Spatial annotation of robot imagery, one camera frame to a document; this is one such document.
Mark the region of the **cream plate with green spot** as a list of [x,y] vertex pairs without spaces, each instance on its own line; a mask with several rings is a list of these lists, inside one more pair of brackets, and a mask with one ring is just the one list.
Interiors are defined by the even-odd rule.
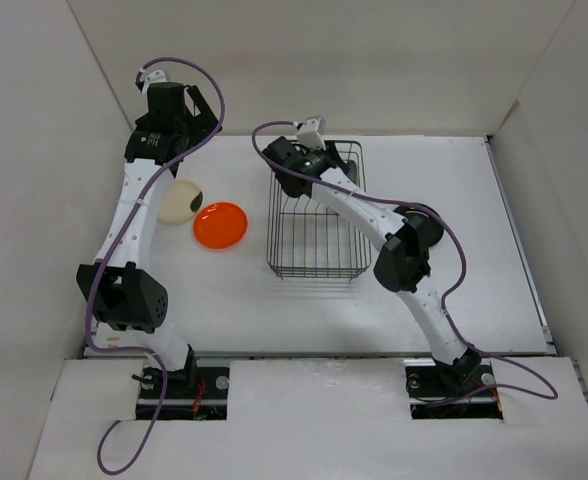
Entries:
[[161,203],[158,221],[164,224],[182,224],[200,210],[204,195],[202,189],[189,180],[174,180]]

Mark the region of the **orange plastic plate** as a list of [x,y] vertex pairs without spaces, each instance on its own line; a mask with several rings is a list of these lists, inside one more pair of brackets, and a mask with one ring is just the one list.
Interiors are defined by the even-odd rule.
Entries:
[[205,248],[223,250],[239,243],[248,225],[247,215],[238,205],[217,202],[206,206],[196,215],[193,233]]

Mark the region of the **black glossy plate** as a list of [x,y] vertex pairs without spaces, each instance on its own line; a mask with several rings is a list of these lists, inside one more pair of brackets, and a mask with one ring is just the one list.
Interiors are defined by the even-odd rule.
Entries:
[[408,209],[404,216],[415,230],[421,246],[431,248],[442,239],[444,228],[430,214],[416,209]]

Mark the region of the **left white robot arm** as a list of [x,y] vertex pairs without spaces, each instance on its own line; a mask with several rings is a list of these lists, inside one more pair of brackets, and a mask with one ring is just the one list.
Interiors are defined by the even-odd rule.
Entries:
[[178,172],[181,154],[221,129],[195,85],[157,82],[146,87],[147,111],[125,147],[124,179],[103,245],[76,280],[93,319],[136,335],[136,348],[162,362],[153,373],[178,397],[197,387],[190,345],[166,323],[168,293],[148,271],[158,215]]

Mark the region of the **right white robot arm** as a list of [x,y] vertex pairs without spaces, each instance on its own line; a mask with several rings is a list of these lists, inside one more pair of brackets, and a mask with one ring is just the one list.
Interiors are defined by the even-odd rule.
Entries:
[[442,394],[460,394],[471,384],[480,355],[455,333],[430,279],[430,248],[441,240],[443,227],[414,207],[389,209],[368,200],[356,164],[342,159],[332,142],[312,150],[280,136],[261,154],[286,195],[316,201],[366,237],[378,253],[376,280],[405,303],[428,341]]

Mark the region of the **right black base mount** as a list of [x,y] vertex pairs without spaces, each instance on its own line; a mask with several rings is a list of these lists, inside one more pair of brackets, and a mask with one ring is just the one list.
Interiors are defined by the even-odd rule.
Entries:
[[413,420],[503,419],[496,389],[461,399],[475,389],[494,383],[493,369],[488,362],[482,363],[459,390],[446,387],[432,364],[407,363],[405,373]]

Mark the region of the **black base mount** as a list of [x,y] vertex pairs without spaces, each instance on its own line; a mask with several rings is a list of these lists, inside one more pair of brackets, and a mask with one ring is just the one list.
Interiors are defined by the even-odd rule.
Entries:
[[432,364],[407,363],[405,373],[413,420],[503,419],[496,389],[461,399],[475,389],[494,383],[493,369],[488,362],[482,363],[459,390],[446,387]]
[[[158,403],[162,379],[157,368],[147,366],[141,375],[133,375],[140,384],[135,407],[137,420],[151,420]],[[199,366],[196,383],[190,386],[171,372],[165,399],[158,419],[163,421],[219,421],[227,418],[230,367],[228,365]]]

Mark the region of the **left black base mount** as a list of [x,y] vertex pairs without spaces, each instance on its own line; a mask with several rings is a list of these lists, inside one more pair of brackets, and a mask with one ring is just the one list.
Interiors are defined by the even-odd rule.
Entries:
[[[157,368],[147,366],[141,375],[133,375],[140,384],[135,407],[137,420],[151,420],[158,403],[162,379]],[[219,421],[227,418],[230,367],[228,365],[199,366],[196,383],[190,386],[171,372],[165,399],[158,419],[163,421]]]

